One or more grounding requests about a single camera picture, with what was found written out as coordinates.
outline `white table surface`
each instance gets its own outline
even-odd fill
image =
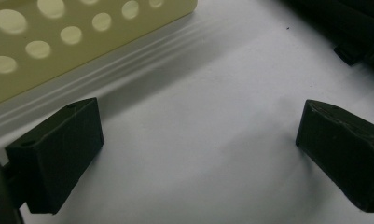
[[[280,0],[196,11],[0,104],[4,147],[98,97],[105,144],[56,216],[26,224],[374,223],[295,146],[306,99],[374,123],[374,72],[349,67]]]

